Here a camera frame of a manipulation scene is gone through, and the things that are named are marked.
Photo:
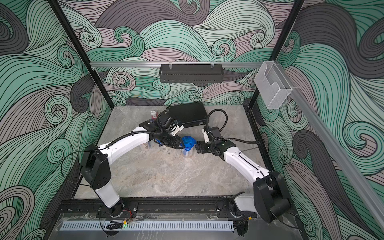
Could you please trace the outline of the black hard case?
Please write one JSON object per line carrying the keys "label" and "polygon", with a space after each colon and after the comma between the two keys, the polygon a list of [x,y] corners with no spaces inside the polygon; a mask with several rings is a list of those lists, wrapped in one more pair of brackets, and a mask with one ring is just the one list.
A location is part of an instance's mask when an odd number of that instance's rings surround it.
{"label": "black hard case", "polygon": [[168,106],[167,110],[168,115],[184,128],[205,125],[208,116],[202,102]]}

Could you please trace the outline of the small pink-capped bottle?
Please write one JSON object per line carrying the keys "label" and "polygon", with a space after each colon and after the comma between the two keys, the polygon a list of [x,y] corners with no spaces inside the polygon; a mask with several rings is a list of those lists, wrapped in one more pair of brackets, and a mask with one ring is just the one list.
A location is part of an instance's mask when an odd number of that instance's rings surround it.
{"label": "small pink-capped bottle", "polygon": [[151,119],[156,120],[158,118],[158,112],[157,111],[151,111]]}

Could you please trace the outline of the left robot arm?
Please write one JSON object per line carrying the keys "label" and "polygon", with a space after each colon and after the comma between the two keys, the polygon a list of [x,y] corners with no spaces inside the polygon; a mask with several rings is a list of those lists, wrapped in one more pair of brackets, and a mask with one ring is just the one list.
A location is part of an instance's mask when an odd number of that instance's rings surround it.
{"label": "left robot arm", "polygon": [[110,166],[124,154],[151,140],[176,150],[185,148],[180,136],[168,133],[152,123],[138,126],[109,143],[100,146],[91,144],[86,148],[81,161],[81,175],[112,218],[122,215],[124,203],[113,186]]}

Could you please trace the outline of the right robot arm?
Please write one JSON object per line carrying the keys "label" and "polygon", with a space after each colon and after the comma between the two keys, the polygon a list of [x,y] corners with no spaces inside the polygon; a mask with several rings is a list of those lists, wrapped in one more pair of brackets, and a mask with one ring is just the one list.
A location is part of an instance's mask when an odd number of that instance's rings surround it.
{"label": "right robot arm", "polygon": [[212,154],[234,167],[253,186],[253,193],[233,197],[236,213],[256,213],[270,223],[292,208],[288,186],[282,174],[261,167],[231,141],[198,141],[198,154]]}

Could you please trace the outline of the black wall shelf tray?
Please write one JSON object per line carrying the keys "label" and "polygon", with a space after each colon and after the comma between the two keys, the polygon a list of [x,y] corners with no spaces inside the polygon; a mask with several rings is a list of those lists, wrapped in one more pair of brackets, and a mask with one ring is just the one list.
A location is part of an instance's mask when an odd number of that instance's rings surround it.
{"label": "black wall shelf tray", "polygon": [[198,85],[221,83],[222,65],[215,64],[163,64],[159,71],[163,83],[193,83]]}

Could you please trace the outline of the clear acrylic wall holder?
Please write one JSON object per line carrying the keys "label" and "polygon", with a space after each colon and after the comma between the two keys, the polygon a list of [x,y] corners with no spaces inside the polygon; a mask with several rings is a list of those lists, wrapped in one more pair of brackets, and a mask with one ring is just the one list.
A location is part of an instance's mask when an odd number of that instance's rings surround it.
{"label": "clear acrylic wall holder", "polygon": [[282,65],[275,61],[262,63],[255,84],[268,110],[277,110],[292,92],[288,75]]}

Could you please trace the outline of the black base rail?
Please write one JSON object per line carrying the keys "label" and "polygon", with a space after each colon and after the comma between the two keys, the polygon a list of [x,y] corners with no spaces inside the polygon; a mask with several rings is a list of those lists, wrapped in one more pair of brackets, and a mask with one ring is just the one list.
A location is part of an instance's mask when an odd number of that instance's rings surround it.
{"label": "black base rail", "polygon": [[232,196],[205,197],[147,197],[122,198],[123,207],[114,213],[108,210],[101,200],[66,200],[59,205],[59,213],[100,213],[102,218],[136,217],[138,214],[212,214],[218,218],[255,217],[253,212],[241,212],[235,207]]}

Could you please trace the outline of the blue-lid container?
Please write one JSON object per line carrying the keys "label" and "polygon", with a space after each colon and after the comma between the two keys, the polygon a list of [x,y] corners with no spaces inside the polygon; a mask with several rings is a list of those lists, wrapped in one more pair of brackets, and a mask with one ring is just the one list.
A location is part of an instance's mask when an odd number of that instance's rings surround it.
{"label": "blue-lid container", "polygon": [[143,150],[143,151],[149,151],[150,148],[151,148],[151,144],[150,144],[150,142],[147,142],[147,143],[145,143],[145,144],[142,144],[142,150]]}
{"label": "blue-lid container", "polygon": [[191,136],[185,136],[182,137],[182,141],[184,144],[183,156],[185,158],[192,157],[195,151],[196,140]]}
{"label": "blue-lid container", "polygon": [[162,147],[162,146],[164,146],[165,144],[164,144],[164,142],[163,141],[161,141],[161,140],[159,140],[159,139],[154,139],[154,142],[156,143],[156,144],[158,144],[159,145],[159,147]]}

